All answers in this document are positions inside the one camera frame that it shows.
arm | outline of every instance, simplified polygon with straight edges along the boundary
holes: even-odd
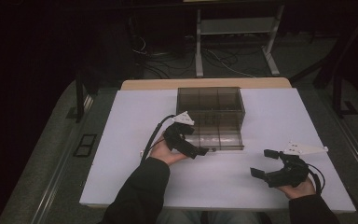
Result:
[[[316,194],[309,178],[297,187],[279,187],[290,199],[289,211],[291,224],[339,224],[323,198]]]
[[[165,141],[158,142],[150,157],[124,183],[101,223],[155,223],[164,203],[169,166],[185,157],[171,153]]]

left hand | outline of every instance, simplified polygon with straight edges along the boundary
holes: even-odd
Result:
[[[156,142],[157,144],[150,152],[150,157],[164,161],[169,166],[176,163],[177,161],[187,158],[187,156],[182,153],[172,153],[168,148],[163,136],[161,136]]]

wooden edge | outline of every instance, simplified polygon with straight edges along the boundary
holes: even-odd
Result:
[[[292,88],[285,77],[258,78],[187,78],[187,79],[142,79],[126,80],[122,91],[175,90],[191,87],[240,87],[242,89]]]

right hand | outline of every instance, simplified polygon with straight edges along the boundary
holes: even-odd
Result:
[[[313,186],[309,177],[307,177],[304,182],[295,188],[289,185],[277,187],[277,189],[282,191],[289,199],[296,199],[307,195],[316,194],[315,187]]]

white tag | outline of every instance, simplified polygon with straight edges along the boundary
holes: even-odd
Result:
[[[177,115],[176,117],[173,117],[172,120],[178,123],[194,125],[194,120],[192,120],[191,117],[187,114],[187,111]]]
[[[290,142],[287,145],[287,149],[285,149],[283,153],[286,155],[306,155],[306,154],[327,152],[327,151],[328,151],[327,147],[313,147],[304,144]]]

